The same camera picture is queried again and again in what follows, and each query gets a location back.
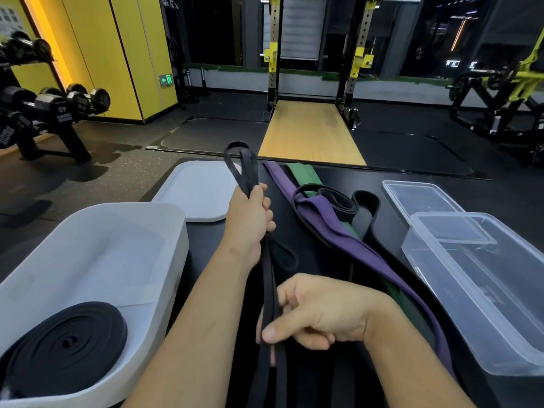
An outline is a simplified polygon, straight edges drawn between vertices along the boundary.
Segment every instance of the exit sign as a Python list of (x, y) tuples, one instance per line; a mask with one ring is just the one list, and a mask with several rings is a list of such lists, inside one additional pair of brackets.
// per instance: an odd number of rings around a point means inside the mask
[(161, 87), (168, 87), (168, 86), (172, 86), (173, 84), (172, 75), (160, 75), (159, 81), (160, 81)]

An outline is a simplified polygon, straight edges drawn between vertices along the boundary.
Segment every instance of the dumbbell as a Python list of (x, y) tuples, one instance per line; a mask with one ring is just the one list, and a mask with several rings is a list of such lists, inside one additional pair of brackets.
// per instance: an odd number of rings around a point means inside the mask
[(13, 146), (21, 134), (31, 135), (32, 122), (20, 111), (0, 112), (0, 149)]
[(89, 100), (91, 100), (91, 104), (95, 114), (104, 113), (107, 109), (109, 109), (109, 106), (111, 104), (109, 94), (103, 88), (95, 88), (94, 90), (92, 90), (91, 94), (89, 94), (87, 92), (87, 89), (81, 84), (72, 83), (66, 89), (66, 93), (69, 95), (73, 92), (84, 94)]
[(50, 62), (53, 60), (51, 46), (43, 39), (32, 39), (22, 31), (16, 31), (2, 43), (3, 53), (10, 64), (28, 61)]
[[(63, 93), (54, 87), (44, 87), (40, 90), (40, 95), (58, 95), (64, 97)], [(87, 118), (91, 113), (90, 99), (77, 91), (71, 91), (66, 95), (66, 100), (70, 103), (70, 111), (75, 121)]]
[(30, 112), (32, 118), (46, 124), (73, 121), (69, 103), (58, 95), (36, 95), (25, 88), (10, 86), (0, 91), (0, 102), (10, 110)]

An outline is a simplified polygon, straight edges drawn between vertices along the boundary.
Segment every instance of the white plastic container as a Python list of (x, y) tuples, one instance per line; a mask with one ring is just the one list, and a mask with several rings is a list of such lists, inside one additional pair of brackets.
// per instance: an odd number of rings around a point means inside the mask
[(414, 214), (402, 249), (493, 375), (544, 375), (544, 254), (486, 213)]
[(153, 202), (179, 206), (187, 222), (216, 222), (227, 216), (236, 186), (224, 161), (190, 160), (176, 166)]
[(65, 219), (0, 284), (0, 354), (49, 316), (86, 301), (119, 309), (125, 349), (91, 388), (0, 407), (107, 408), (125, 399), (164, 339), (188, 248), (184, 214), (169, 203), (105, 203)]
[(384, 191), (410, 225), (410, 217), (418, 212), (464, 212), (446, 192), (435, 184), (384, 180)]

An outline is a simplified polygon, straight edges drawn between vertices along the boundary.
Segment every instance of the clear plastic container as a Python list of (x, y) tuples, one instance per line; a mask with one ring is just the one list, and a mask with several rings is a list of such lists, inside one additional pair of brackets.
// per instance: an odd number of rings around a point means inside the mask
[(544, 254), (486, 213), (420, 212), (402, 249), (493, 375), (544, 375)]
[(414, 213), (465, 211), (446, 192), (431, 183), (384, 180), (382, 185), (409, 225)]

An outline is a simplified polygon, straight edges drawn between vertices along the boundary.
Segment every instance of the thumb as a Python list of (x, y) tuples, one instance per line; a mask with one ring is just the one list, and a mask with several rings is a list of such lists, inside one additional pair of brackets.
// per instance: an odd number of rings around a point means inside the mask
[(253, 186), (253, 190), (249, 194), (249, 200), (252, 203), (256, 203), (258, 205), (263, 204), (264, 190), (263, 190), (263, 188), (262, 188), (262, 186), (260, 184), (257, 184), (255, 186)]
[(268, 325), (263, 330), (263, 340), (269, 344), (284, 341), (298, 331), (311, 327), (314, 320), (313, 312), (309, 306), (299, 306)]

